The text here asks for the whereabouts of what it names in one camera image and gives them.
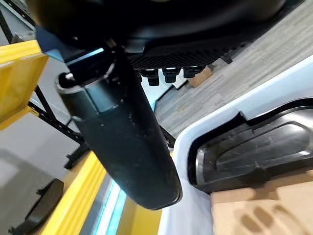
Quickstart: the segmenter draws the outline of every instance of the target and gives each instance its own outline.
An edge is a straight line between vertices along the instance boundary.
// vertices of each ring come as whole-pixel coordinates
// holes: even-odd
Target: black rubber piece
[[[151,87],[157,87],[158,85],[160,85],[160,81],[158,78],[147,78],[147,79]]]
[[[176,76],[165,76],[166,83],[174,83],[176,82]]]
[[[233,62],[232,58],[228,54],[223,55],[221,59],[227,64],[231,64]]]

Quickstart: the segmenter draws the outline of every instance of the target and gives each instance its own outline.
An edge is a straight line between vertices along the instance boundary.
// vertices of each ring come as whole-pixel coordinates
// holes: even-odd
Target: gray floor
[[[306,0],[233,63],[218,60],[213,76],[198,88],[169,90],[156,106],[160,125],[177,137],[190,124],[312,55],[312,12],[313,0]]]

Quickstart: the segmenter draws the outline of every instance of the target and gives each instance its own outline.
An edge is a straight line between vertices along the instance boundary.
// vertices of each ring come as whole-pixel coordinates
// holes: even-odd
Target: yellow metal frame
[[[0,47],[0,130],[32,111],[28,101],[46,65],[36,40]]]

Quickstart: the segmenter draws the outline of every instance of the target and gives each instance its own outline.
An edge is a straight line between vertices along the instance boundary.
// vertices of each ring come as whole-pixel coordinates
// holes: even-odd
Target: black bracket
[[[8,43],[10,44],[12,42],[13,34],[0,10],[0,27],[2,28],[4,35],[6,39],[8,40]]]
[[[23,17],[32,26],[36,26],[36,23],[30,17],[27,7],[19,0],[4,0],[13,10],[15,10],[21,17]]]
[[[82,143],[72,154],[67,155],[68,162],[64,165],[67,170],[73,169],[74,166],[91,151],[86,143]]]
[[[16,228],[10,228],[8,232],[12,235],[29,234],[42,225],[61,200],[63,187],[62,181],[54,179],[46,187],[39,189],[37,194],[40,198],[30,209],[25,221]]]
[[[47,100],[45,99],[44,94],[40,90],[39,86],[37,86],[37,88],[35,89],[35,93],[38,96],[38,99],[41,102],[41,104],[43,105],[45,111],[42,110],[41,108],[39,108],[37,105],[35,105],[32,102],[29,102],[28,106],[39,114],[39,118],[41,120],[43,120],[44,122],[46,122],[47,124],[49,124],[50,126],[57,129],[58,131],[60,131],[61,133],[63,133],[64,135],[66,135],[67,137],[71,138],[75,142],[77,142],[79,144],[84,143],[85,140],[80,135],[80,133],[73,131],[72,129],[67,127],[66,124],[63,124],[60,121],[58,121],[58,119],[55,117],[53,111],[51,110]]]

